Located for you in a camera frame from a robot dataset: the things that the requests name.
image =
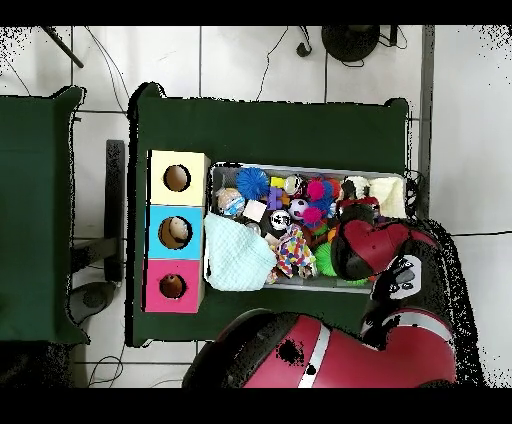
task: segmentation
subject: light blue cloth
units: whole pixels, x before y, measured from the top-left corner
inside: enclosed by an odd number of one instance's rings
[[[204,219],[213,288],[253,291],[263,288],[277,259],[265,239],[245,225],[208,213]]]

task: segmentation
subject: pink cube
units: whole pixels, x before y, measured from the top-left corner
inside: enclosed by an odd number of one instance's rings
[[[142,310],[144,312],[172,312],[194,314],[204,295],[199,260],[148,259],[148,269],[143,277]],[[160,281],[167,275],[181,277],[185,291],[179,298],[168,298],[160,291]]]

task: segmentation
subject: green tablecloth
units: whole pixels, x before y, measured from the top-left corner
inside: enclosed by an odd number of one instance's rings
[[[404,99],[384,106],[294,104],[162,98],[143,84],[130,100],[126,335],[147,339],[215,339],[237,315],[252,308],[294,311],[358,332],[367,295],[263,289],[219,292],[207,285],[197,314],[141,311],[146,152],[204,152],[212,161],[403,173],[406,154]]]
[[[83,90],[0,96],[0,340],[80,343],[70,283],[70,118]]]

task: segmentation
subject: blue spiky ball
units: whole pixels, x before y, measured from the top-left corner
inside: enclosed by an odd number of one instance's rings
[[[269,192],[269,180],[260,168],[241,168],[236,176],[236,188],[246,199],[259,200]]]

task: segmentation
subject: yellow cube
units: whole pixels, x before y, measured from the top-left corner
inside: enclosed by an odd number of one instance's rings
[[[270,185],[272,187],[284,188],[284,178],[271,177],[270,178]]]
[[[152,150],[149,202],[152,205],[204,206],[210,160],[204,153]]]

